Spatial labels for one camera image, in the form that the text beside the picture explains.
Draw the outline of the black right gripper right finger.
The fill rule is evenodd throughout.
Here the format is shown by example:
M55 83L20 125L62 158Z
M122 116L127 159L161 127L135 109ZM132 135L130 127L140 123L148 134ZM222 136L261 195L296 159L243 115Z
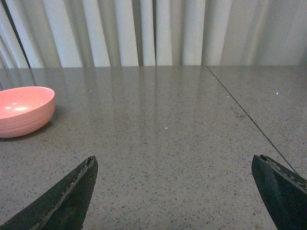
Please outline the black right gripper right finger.
M279 230L307 228L307 181L266 155L254 155L252 176Z

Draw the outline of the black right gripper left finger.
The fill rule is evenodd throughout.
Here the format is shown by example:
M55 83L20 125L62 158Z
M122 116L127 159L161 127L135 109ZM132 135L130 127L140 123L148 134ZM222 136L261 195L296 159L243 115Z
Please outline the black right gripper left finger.
M2 230L81 230L98 172L90 156L37 200L0 226Z

